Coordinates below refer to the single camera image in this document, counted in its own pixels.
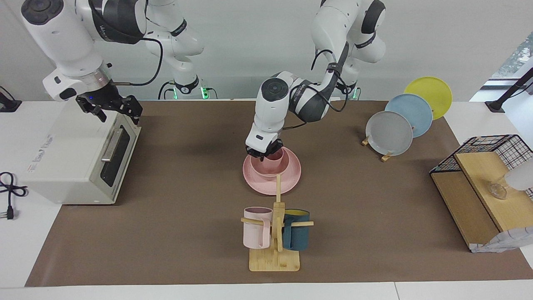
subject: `white robotic arm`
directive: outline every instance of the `white robotic arm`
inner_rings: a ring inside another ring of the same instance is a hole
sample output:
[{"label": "white robotic arm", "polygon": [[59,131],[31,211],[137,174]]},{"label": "white robotic arm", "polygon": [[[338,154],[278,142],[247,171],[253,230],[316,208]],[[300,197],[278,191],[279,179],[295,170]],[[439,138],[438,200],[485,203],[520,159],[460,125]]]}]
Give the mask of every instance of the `white robotic arm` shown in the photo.
[{"label": "white robotic arm", "polygon": [[[156,39],[163,44],[163,60],[172,68],[174,85],[180,93],[179,98],[197,97],[201,94],[200,78],[194,65],[187,56],[203,52],[204,44],[183,18],[175,0],[150,0],[148,7],[153,14],[150,21],[164,30],[154,30],[146,37]],[[156,56],[159,47],[146,42],[146,47]]]},{"label": "white robotic arm", "polygon": [[[356,61],[377,62],[385,53],[385,44],[376,35],[384,11],[379,0],[322,0],[311,34],[317,56],[323,53],[328,60],[324,79],[314,84],[285,71],[263,82],[246,138],[249,155],[262,159],[283,146],[279,138],[287,114],[283,107],[304,124],[321,120],[330,107],[342,110],[330,103],[335,88],[348,97],[357,82]],[[343,72],[346,80],[341,78]]]},{"label": "white robotic arm", "polygon": [[[148,7],[154,22],[166,31],[144,37]],[[185,56],[201,53],[203,45],[197,34],[187,29],[175,0],[151,0],[150,5],[147,0],[26,0],[21,14],[32,37],[56,63],[57,69],[43,80],[47,92],[56,101],[76,98],[84,112],[98,116],[102,122],[106,119],[102,109],[107,109],[128,115],[137,124],[141,105],[132,95],[120,96],[116,86],[146,85],[155,76],[143,84],[113,82],[108,69],[111,65],[104,64],[94,41],[135,44],[155,40],[161,48],[155,43],[155,47],[148,48],[157,56],[163,52],[161,59],[173,68],[176,86],[198,82]]]}]

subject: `label sticker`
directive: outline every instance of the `label sticker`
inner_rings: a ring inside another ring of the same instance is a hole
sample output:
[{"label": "label sticker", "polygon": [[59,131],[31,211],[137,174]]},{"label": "label sticker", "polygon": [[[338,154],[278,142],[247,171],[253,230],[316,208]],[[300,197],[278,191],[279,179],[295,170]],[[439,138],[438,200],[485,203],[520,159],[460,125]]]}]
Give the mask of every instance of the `label sticker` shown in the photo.
[{"label": "label sticker", "polygon": [[28,166],[28,169],[26,170],[28,173],[33,173],[37,169],[37,166],[39,165],[38,162],[33,162]]},{"label": "label sticker", "polygon": [[54,141],[54,135],[47,135],[41,148],[48,148]]},{"label": "label sticker", "polygon": [[44,149],[39,149],[39,151],[37,151],[37,156],[31,162],[40,162],[41,159],[43,159],[44,153]]}]

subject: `brown table mat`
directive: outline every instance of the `brown table mat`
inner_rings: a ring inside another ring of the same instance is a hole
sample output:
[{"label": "brown table mat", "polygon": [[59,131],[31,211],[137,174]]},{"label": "brown table mat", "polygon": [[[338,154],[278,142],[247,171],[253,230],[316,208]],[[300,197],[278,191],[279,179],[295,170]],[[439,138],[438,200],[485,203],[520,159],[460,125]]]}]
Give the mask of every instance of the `brown table mat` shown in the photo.
[{"label": "brown table mat", "polygon": [[316,223],[299,272],[248,270],[239,219],[275,200],[243,179],[254,103],[144,102],[117,203],[63,206],[26,286],[533,278],[520,250],[467,249],[428,174],[458,146],[444,118],[386,163],[360,145],[385,104],[351,102],[283,133],[302,178],[282,199]]}]

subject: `wire rack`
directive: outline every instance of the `wire rack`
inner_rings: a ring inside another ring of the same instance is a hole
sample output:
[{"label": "wire rack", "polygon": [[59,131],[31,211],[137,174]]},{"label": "wire rack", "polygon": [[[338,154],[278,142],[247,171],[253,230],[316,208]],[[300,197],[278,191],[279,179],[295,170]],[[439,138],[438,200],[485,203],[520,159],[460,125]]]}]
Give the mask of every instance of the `wire rack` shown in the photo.
[{"label": "wire rack", "polygon": [[[430,173],[461,171],[455,154],[473,152],[496,152],[509,170],[533,158],[533,151],[518,135],[473,137],[433,168]],[[533,188],[526,190],[526,193],[533,200]]]}]

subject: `wooden plate holder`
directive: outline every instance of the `wooden plate holder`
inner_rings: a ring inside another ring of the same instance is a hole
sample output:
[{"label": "wooden plate holder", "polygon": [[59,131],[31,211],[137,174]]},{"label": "wooden plate holder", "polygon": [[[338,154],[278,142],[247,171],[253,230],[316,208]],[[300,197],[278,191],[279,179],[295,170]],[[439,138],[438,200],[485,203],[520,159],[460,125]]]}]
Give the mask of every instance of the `wooden plate holder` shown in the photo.
[{"label": "wooden plate holder", "polygon": [[[366,139],[364,139],[362,142],[361,142],[361,145],[365,146],[368,145],[368,137]],[[388,152],[387,154],[383,155],[381,157],[381,161],[382,162],[386,162],[387,160],[389,160],[389,158],[392,157],[392,153]]]}]

